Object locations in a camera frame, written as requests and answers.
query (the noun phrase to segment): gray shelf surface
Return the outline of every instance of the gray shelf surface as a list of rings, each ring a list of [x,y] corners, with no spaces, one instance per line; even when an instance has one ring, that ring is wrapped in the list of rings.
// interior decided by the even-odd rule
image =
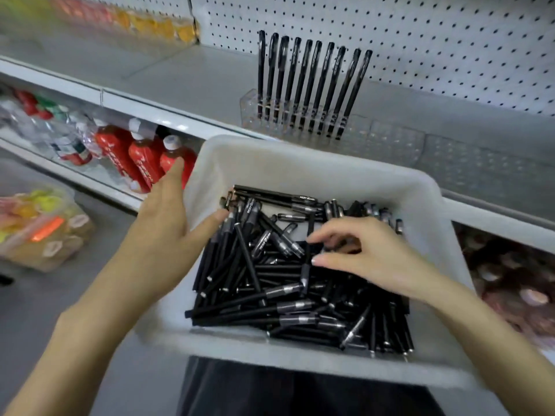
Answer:
[[[239,100],[256,86],[252,54],[53,33],[0,44],[0,56],[247,133]],[[429,134],[414,166],[434,177],[447,196],[555,229],[554,118],[367,80],[352,113]]]

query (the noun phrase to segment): person's left hand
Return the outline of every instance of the person's left hand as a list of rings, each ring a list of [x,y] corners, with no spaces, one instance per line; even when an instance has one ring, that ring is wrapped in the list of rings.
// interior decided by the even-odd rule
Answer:
[[[135,222],[80,302],[109,307],[137,319],[169,293],[189,272],[200,252],[228,215],[219,209],[189,231],[183,204],[183,160],[143,201]]]

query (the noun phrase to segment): dark pants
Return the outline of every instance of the dark pants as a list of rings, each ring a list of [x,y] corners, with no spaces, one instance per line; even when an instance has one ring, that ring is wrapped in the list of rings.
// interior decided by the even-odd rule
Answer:
[[[191,356],[178,416],[444,416],[427,388]]]

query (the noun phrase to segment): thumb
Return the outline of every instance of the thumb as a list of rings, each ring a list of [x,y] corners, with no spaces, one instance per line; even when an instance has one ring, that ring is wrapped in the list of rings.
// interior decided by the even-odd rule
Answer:
[[[206,217],[195,229],[190,231],[182,240],[187,252],[196,258],[228,214],[228,210],[219,209]]]
[[[360,261],[361,257],[359,254],[324,252],[312,258],[312,265],[360,275],[362,270]]]

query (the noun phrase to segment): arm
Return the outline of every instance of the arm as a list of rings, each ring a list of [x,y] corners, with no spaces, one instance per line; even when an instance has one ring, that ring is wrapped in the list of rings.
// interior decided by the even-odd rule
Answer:
[[[312,263],[425,302],[511,414],[555,414],[555,367],[470,289],[441,275],[388,225],[372,217],[342,217],[324,224],[307,241],[334,248],[349,237],[354,242],[317,255]]]
[[[188,232],[182,172],[178,159],[154,185],[114,257],[60,315],[43,356],[5,416],[89,413],[119,343],[189,272],[227,216],[218,210]]]

